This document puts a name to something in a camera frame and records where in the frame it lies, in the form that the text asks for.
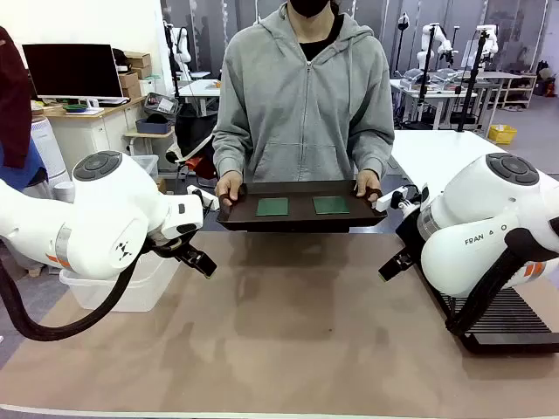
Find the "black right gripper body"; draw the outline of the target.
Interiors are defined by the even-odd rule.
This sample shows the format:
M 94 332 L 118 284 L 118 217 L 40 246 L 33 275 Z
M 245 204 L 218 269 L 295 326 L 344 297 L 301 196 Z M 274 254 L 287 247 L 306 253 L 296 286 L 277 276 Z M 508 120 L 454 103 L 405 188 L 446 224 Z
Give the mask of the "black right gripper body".
M 423 249 L 423 238 L 418 229 L 419 211 L 410 213 L 396 228 L 396 234 L 403 242 L 403 249 L 399 255 L 406 257 L 411 262 L 419 262 Z

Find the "person's right hand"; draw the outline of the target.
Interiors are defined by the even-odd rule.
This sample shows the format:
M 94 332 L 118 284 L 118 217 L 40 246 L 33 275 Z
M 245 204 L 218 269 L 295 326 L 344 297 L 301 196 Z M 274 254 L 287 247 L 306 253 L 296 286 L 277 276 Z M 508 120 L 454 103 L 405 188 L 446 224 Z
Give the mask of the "person's right hand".
M 228 171 L 217 181 L 215 194 L 224 206 L 231 207 L 238 200 L 242 184 L 243 177 L 238 171 Z

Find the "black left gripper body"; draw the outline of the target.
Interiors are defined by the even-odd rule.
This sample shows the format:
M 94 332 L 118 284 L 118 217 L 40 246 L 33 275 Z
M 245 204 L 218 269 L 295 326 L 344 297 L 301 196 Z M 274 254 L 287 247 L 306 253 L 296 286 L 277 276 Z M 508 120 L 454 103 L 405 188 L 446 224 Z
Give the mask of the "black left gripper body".
M 154 230 L 146 237 L 146 251 L 153 251 L 161 258 L 191 260 L 197 256 L 197 250 L 190 245 L 190 240 L 196 233 L 196 230 L 192 230 L 186 234 L 168 239 L 159 230 Z

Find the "person's left hand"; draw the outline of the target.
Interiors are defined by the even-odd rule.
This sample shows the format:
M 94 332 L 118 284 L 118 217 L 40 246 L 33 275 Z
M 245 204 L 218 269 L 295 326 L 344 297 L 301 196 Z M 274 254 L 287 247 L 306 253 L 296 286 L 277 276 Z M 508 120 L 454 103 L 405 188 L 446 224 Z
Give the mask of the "person's left hand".
M 370 169 L 361 170 L 356 177 L 356 196 L 366 197 L 370 203 L 374 203 L 381 195 L 381 183 L 376 172 Z

